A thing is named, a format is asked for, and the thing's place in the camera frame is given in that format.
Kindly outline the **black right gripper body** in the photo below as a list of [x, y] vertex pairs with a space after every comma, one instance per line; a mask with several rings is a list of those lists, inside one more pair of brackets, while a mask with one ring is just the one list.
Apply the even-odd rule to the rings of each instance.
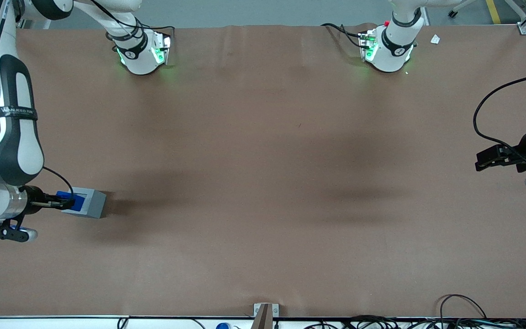
[[48, 206], [48, 200], [46, 194], [36, 186], [23, 186], [22, 192], [26, 193], [27, 202], [24, 208], [24, 215], [35, 214], [42, 208]]

